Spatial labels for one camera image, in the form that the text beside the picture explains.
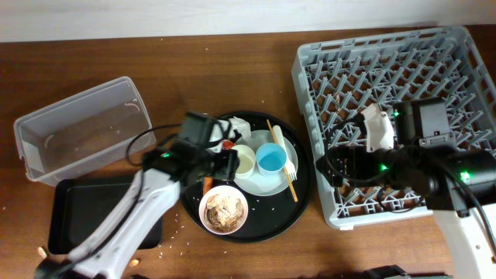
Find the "white paper cup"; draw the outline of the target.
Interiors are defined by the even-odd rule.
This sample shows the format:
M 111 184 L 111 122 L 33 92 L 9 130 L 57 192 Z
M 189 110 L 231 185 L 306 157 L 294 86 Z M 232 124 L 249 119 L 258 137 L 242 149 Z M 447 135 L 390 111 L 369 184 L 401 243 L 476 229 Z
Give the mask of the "white paper cup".
M 237 152 L 239 159 L 239 166 L 236 169 L 236 178 L 249 178 L 252 175 L 256 165 L 255 153 L 246 145 L 235 145 L 233 150 Z

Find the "wooden chopstick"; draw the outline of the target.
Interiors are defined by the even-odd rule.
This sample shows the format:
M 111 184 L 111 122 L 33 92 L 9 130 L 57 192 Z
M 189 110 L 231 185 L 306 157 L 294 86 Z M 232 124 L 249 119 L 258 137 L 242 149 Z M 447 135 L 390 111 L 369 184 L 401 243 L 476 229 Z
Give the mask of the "wooden chopstick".
M 273 132 L 273 126 L 270 124 L 270 120 L 269 120 L 269 119 L 267 120 L 267 125 L 268 125 L 268 128 L 269 128 L 269 130 L 270 130 L 270 134 L 271 134 L 271 135 L 272 135 L 272 137 L 273 137 L 274 142 L 275 142 L 275 143 L 277 143 L 276 138 L 275 138 L 275 135 L 274 135 L 274 132 Z M 291 179 L 289 178 L 288 173 L 287 173 L 287 171 L 286 171 L 285 167 L 283 168 L 283 170 L 284 170 L 284 174 L 285 174 L 285 176 L 286 176 L 286 178 L 287 178 L 287 181 L 288 181 L 288 187 L 290 188 L 290 191 L 291 191 L 292 197 L 293 197 L 293 199 L 294 199 L 294 202 L 298 202 L 298 196 L 297 196 L 297 194 L 296 194 L 296 192 L 295 192 L 295 188 L 294 188 L 294 185 L 293 185 L 293 181 L 291 181 Z

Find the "light blue cup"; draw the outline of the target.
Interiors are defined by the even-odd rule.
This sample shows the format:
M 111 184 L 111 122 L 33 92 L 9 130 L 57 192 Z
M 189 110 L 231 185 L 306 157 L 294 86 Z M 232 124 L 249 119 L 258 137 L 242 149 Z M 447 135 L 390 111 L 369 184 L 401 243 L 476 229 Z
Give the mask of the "light blue cup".
M 256 152 L 258 171 L 263 176 L 274 176 L 285 166 L 286 151 L 277 143 L 265 143 Z

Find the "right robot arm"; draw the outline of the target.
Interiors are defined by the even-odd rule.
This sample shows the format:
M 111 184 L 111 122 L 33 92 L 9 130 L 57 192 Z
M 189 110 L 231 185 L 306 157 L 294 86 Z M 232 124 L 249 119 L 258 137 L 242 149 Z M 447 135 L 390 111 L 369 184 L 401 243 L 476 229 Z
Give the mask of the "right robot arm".
M 388 115 L 369 105 L 334 125 L 317 170 L 333 187 L 412 189 L 431 210 L 460 278 L 495 276 L 495 158 L 457 150 L 445 102 L 427 98 L 394 104 Z

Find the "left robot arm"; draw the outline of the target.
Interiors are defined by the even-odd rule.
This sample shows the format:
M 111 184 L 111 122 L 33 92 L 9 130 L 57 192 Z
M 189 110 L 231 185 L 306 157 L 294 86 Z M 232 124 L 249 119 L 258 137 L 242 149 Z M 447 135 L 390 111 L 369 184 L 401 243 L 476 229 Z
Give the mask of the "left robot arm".
M 222 148 L 234 136 L 230 121 L 189 112 L 178 129 L 144 153 L 128 191 L 102 224 L 66 260 L 43 260 L 36 278 L 119 278 L 182 192 L 204 177 L 233 180 L 237 153 Z

